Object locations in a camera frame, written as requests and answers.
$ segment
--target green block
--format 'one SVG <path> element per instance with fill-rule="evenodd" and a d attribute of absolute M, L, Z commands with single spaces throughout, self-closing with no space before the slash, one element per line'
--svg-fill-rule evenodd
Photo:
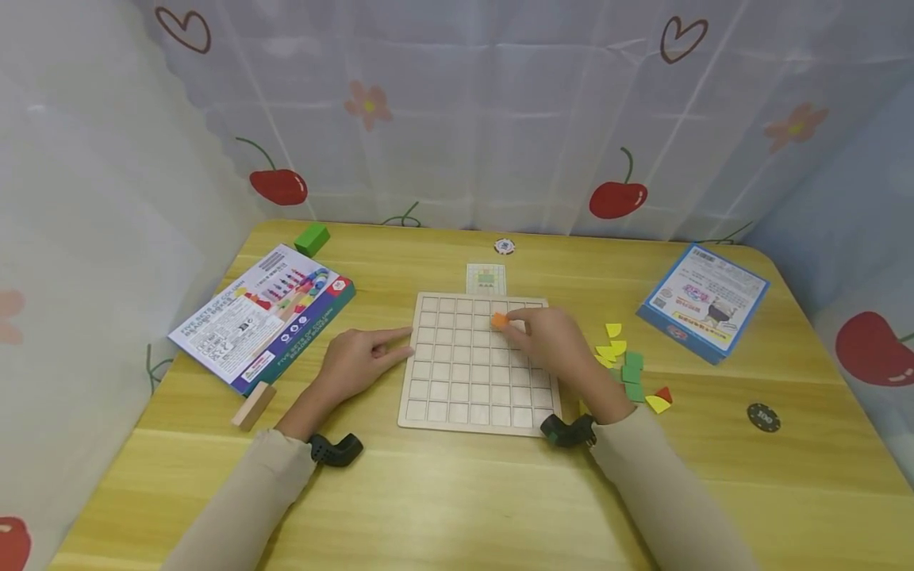
<path fill-rule="evenodd" d="M 631 365 L 622 366 L 622 382 L 626 385 L 640 385 L 641 384 L 641 369 L 636 369 Z"/>
<path fill-rule="evenodd" d="M 640 353 L 625 352 L 625 364 L 636 369 L 644 369 L 644 357 Z"/>
<path fill-rule="evenodd" d="M 323 224 L 312 224 L 295 239 L 295 249 L 308 258 L 313 258 L 330 239 L 330 230 Z"/>
<path fill-rule="evenodd" d="M 629 400 L 635 403 L 644 402 L 644 389 L 641 388 L 641 385 L 624 383 L 622 386 L 625 387 L 625 394 L 628 396 Z"/>

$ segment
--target black poker chip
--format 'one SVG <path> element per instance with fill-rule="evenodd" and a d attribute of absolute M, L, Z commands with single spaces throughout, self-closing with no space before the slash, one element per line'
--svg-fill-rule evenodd
<path fill-rule="evenodd" d="M 781 429 L 781 419 L 778 418 L 778 414 L 767 405 L 753 403 L 746 409 L 746 414 L 749 416 L 749 422 L 755 425 L 759 430 L 764 432 L 777 432 Z"/>

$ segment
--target red cherry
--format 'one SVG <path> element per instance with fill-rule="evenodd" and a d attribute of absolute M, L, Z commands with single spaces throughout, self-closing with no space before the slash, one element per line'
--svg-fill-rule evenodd
<path fill-rule="evenodd" d="M 630 215 L 647 200 L 647 187 L 630 183 L 603 183 L 590 197 L 590 212 L 609 220 Z"/>
<path fill-rule="evenodd" d="M 17 517 L 0 517 L 0 571 L 25 569 L 31 550 L 26 523 Z"/>
<path fill-rule="evenodd" d="M 255 171 L 250 174 L 250 185 L 257 194 L 279 206 L 295 206 L 308 197 L 308 185 L 301 176 L 289 169 Z"/>
<path fill-rule="evenodd" d="M 847 372 L 864 383 L 914 384 L 914 353 L 876 312 L 858 313 L 847 320 L 834 338 L 834 352 Z"/>

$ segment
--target blue box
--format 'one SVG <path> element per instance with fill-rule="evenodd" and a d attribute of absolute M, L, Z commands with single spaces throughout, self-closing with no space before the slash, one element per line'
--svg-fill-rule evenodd
<path fill-rule="evenodd" d="M 285 245 L 168 338 L 240 395 L 272 384 L 356 295 L 356 286 Z"/>
<path fill-rule="evenodd" d="M 717 365 L 733 352 L 769 285 L 756 274 L 691 244 L 636 315 Z"/>

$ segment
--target yellow triangle piece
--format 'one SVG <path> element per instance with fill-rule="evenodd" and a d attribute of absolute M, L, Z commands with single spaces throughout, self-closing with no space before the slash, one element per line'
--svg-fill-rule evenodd
<path fill-rule="evenodd" d="M 601 357 L 603 357 L 610 363 L 616 362 L 617 353 L 612 350 L 612 347 L 609 347 L 608 345 L 603 345 L 600 347 L 594 347 L 594 349 L 597 350 L 597 353 L 599 353 Z"/>
<path fill-rule="evenodd" d="M 610 348 L 615 356 L 619 356 L 628 351 L 627 341 L 610 341 Z"/>
<path fill-rule="evenodd" d="M 666 411 L 669 407 L 672 406 L 670 403 L 666 402 L 665 400 L 658 397 L 657 395 L 646 395 L 644 397 L 644 400 L 647 401 L 647 404 L 651 408 L 653 408 L 654 412 L 657 413 L 658 415 L 663 414 L 664 411 Z"/>
<path fill-rule="evenodd" d="M 622 333 L 621 323 L 606 323 L 606 334 L 610 336 L 610 339 L 618 337 L 620 333 Z"/>
<path fill-rule="evenodd" d="M 593 358 L 596 359 L 601 365 L 605 366 L 606 368 L 612 369 L 612 361 L 610 361 L 609 359 L 604 359 L 603 357 L 599 356 L 598 354 L 595 354 L 593 356 Z"/>

